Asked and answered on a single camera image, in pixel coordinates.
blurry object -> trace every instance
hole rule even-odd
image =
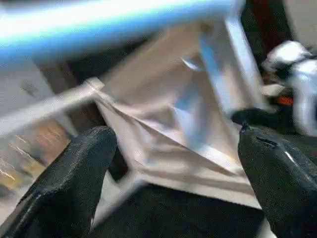
[[[317,56],[300,43],[287,41],[276,47],[263,62],[284,89],[276,104],[291,107],[291,120],[297,131],[317,136]]]
[[[317,237],[317,166],[295,144],[244,124],[239,158],[278,238]]]
[[[64,129],[53,120],[37,126],[34,129],[34,137],[42,151],[41,160],[45,166],[51,164],[70,141]]]
[[[23,195],[0,237],[87,237],[115,149],[105,126],[73,139]]]

